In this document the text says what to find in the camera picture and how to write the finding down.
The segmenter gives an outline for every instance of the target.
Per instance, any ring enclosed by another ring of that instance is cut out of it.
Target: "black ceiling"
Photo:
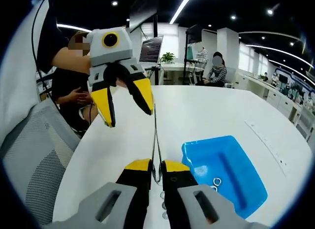
[[[116,7],[111,5],[111,1],[113,0],[55,0],[58,23],[89,30],[126,25],[129,8],[135,0],[116,0],[118,1]],[[181,1],[159,0],[158,21],[169,22]],[[295,22],[291,3],[288,4],[287,0],[190,0],[175,23],[182,27],[201,24],[205,29],[213,31],[228,27],[236,32],[269,31],[303,38],[300,27]],[[268,15],[266,10],[274,6],[276,6],[274,15]],[[236,20],[231,20],[231,15],[235,15]],[[71,30],[63,31],[68,36],[74,33]],[[296,39],[263,33],[241,34],[240,37],[240,41],[245,44],[276,48],[312,62],[309,47],[307,46],[302,54],[304,44]],[[283,63],[302,74],[310,68],[304,62],[286,54],[265,49],[255,50],[264,55],[268,54],[269,59]]]

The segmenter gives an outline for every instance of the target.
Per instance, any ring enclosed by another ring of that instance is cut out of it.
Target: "gripper camera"
[[[148,115],[153,114],[150,80],[132,54],[132,43],[124,28],[93,30],[90,43],[90,76],[88,88],[98,113],[109,127],[115,127],[115,111],[110,86],[123,81],[136,104]]]

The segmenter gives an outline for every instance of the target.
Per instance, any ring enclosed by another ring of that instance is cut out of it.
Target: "gray mesh chair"
[[[32,108],[0,148],[11,184],[42,225],[52,222],[59,185],[79,141],[46,99]]]
[[[309,139],[314,124],[314,114],[309,109],[303,106],[300,116],[295,122],[295,126],[306,140]]]

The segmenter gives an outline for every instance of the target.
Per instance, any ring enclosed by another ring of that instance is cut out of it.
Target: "desk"
[[[255,166],[267,192],[264,204],[247,218],[273,225],[304,185],[312,153],[298,130],[280,112],[249,91],[202,86],[153,86],[157,131],[163,159],[182,160],[184,142],[234,136]],[[54,208],[53,221],[77,212],[81,200],[106,182],[115,182],[123,168],[136,159],[150,158],[154,116],[146,115],[128,91],[113,95],[116,127],[108,128],[99,116],[92,123],[68,164]],[[285,176],[266,145],[245,123],[268,131],[274,149],[285,159]],[[155,156],[158,167],[158,153]],[[162,218],[162,186],[152,180],[145,229],[168,229]]]
[[[265,99],[293,123],[301,112],[302,107],[299,104],[293,102],[266,82],[252,76],[240,74],[236,75],[236,82],[236,89],[249,90]]]
[[[149,68],[153,65],[156,65],[156,64],[152,64],[150,65],[149,63],[145,63],[145,64],[141,64],[143,66],[143,68]],[[168,75],[167,79],[168,80],[172,80],[173,81],[173,84],[175,85],[179,85],[179,84],[182,84],[183,82],[182,81],[179,81],[179,77],[182,77],[183,76],[183,71],[184,71],[184,63],[174,63],[174,64],[168,64],[168,63],[162,63],[161,64],[162,67],[161,67],[161,71],[159,71],[158,73],[158,83],[160,85],[163,85],[164,82],[164,72],[165,71],[170,71],[171,73]],[[187,65],[187,68],[186,68],[186,71],[193,71],[194,69],[194,65]],[[199,67],[196,67],[195,68],[195,71],[203,71],[204,69],[202,68],[199,68]],[[155,76],[154,76],[154,73],[152,74],[151,76],[151,84],[154,84],[155,80]]]

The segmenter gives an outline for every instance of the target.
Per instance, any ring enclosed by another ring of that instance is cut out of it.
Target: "blue tray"
[[[255,167],[232,136],[187,142],[182,163],[190,168],[198,184],[222,180],[218,192],[233,202],[235,212],[246,219],[267,199],[267,191]]]

